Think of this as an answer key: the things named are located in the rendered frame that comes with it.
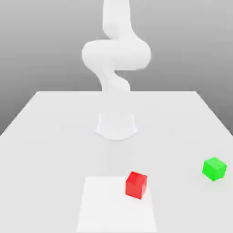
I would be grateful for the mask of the small red cube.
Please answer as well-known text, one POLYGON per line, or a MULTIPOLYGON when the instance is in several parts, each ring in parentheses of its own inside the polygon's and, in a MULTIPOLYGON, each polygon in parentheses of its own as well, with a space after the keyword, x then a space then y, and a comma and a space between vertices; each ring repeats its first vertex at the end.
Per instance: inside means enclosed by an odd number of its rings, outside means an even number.
POLYGON ((125 194, 142 199, 147 188, 147 175, 132 171, 125 182, 125 194))

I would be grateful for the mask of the small green cube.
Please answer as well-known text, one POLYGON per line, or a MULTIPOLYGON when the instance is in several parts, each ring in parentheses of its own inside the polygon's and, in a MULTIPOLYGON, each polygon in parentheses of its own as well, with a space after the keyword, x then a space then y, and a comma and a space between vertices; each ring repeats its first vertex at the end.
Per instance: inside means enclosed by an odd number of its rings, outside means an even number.
POLYGON ((210 180, 216 181, 224 177, 226 168, 227 164, 217 157, 212 157, 204 161, 202 173, 210 180))

